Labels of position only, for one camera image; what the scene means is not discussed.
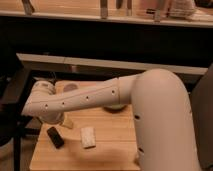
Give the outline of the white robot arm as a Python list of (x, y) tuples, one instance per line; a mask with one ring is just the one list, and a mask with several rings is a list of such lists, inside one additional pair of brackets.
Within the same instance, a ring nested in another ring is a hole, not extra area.
[(51, 123), (67, 111), (119, 104), (132, 106), (142, 171), (202, 171), (188, 92), (182, 80), (165, 69), (60, 94), (51, 83), (38, 81), (22, 113)]

